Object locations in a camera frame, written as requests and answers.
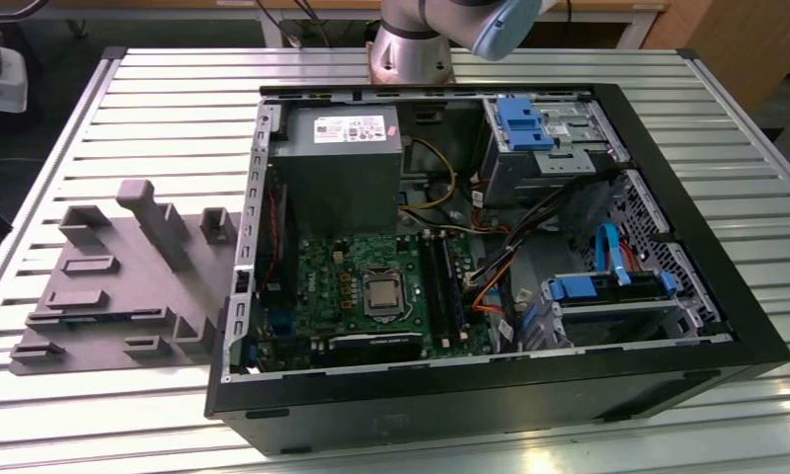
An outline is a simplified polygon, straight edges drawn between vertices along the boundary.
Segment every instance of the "blue plastic clip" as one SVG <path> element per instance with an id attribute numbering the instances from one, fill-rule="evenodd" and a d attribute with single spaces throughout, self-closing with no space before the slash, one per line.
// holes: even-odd
<path id="1" fill-rule="evenodd" d="M 555 301 L 565 298 L 565 288 L 563 288 L 563 283 L 557 279 L 548 283 L 548 288 Z"/>
<path id="2" fill-rule="evenodd" d="M 564 276 L 548 283 L 555 301 L 565 298 L 593 298 L 597 296 L 595 281 L 591 276 Z"/>
<path id="3" fill-rule="evenodd" d="M 621 254 L 621 237 L 619 235 L 619 228 L 611 222 L 604 222 L 597 229 L 597 238 L 595 240 L 595 262 L 597 271 L 605 272 L 609 269 L 607 263 L 607 250 L 604 249 L 604 239 L 609 242 L 609 260 L 612 261 L 613 272 L 619 277 L 619 284 L 631 284 L 629 273 L 623 265 Z"/>
<path id="4" fill-rule="evenodd" d="M 661 280 L 661 284 L 664 284 L 664 289 L 668 292 L 668 296 L 673 296 L 676 291 L 680 289 L 676 282 L 676 276 L 673 276 L 673 274 L 669 272 L 663 272 L 659 274 L 659 279 Z"/>
<path id="5" fill-rule="evenodd" d="M 508 135 L 512 151 L 552 150 L 556 144 L 541 126 L 541 112 L 527 98 L 501 97 L 496 101 L 499 125 Z"/>

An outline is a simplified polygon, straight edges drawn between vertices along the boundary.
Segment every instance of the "power supply label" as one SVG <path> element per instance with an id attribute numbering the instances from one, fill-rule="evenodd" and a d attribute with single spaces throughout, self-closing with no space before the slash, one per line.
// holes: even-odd
<path id="1" fill-rule="evenodd" d="M 387 141 L 384 116 L 320 117 L 313 127 L 315 143 Z"/>

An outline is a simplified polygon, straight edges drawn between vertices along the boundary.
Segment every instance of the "yellow wire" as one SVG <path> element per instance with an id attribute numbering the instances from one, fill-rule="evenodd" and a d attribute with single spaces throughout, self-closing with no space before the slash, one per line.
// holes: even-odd
<path id="1" fill-rule="evenodd" d="M 451 164 L 451 161 L 448 160 L 448 157 L 443 154 L 441 151 L 439 151 L 439 148 L 436 148 L 431 144 L 429 141 L 427 141 L 424 138 L 415 138 L 412 141 L 417 141 L 419 143 L 421 143 L 424 146 L 428 147 L 428 149 L 433 152 L 433 154 L 439 157 L 439 159 L 445 164 L 445 167 L 448 168 L 448 173 L 451 173 L 451 186 L 448 187 L 448 193 L 445 194 L 445 196 L 443 196 L 435 202 L 427 202 L 425 204 L 416 204 L 416 205 L 403 205 L 400 207 L 401 209 L 409 209 L 409 210 L 429 209 L 431 207 L 435 207 L 439 204 L 441 204 L 443 202 L 445 202 L 453 196 L 455 189 L 457 187 L 457 174 L 453 171 L 453 166 Z"/>

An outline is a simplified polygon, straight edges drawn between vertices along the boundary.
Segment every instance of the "ram slot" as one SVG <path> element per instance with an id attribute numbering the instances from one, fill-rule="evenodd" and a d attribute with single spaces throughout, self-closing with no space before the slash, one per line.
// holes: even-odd
<path id="1" fill-rule="evenodd" d="M 451 248 L 448 239 L 437 238 L 433 240 L 433 250 L 436 265 L 439 269 L 437 280 L 441 289 L 441 303 L 445 308 L 445 327 L 448 334 L 453 336 L 455 341 L 465 341 L 465 311 L 463 310 L 463 292 L 460 290 L 460 281 L 451 257 Z"/>
<path id="2" fill-rule="evenodd" d="M 433 239 L 424 236 L 419 239 L 419 263 L 421 265 L 421 282 L 424 283 L 424 299 L 431 320 L 431 336 L 439 348 L 451 347 L 448 318 L 443 304 L 443 288 L 440 286 L 439 266 L 433 249 Z"/>

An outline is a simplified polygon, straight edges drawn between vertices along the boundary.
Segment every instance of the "motherboard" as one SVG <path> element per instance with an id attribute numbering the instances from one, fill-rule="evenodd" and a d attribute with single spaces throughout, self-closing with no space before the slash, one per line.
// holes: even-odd
<path id="1" fill-rule="evenodd" d="M 340 349 L 355 363 L 389 359 L 380 353 L 393 348 L 413 360 L 488 354 L 461 292 L 473 268 L 461 233 L 303 240 L 295 306 L 269 309 L 283 369 L 328 365 L 317 356 Z"/>

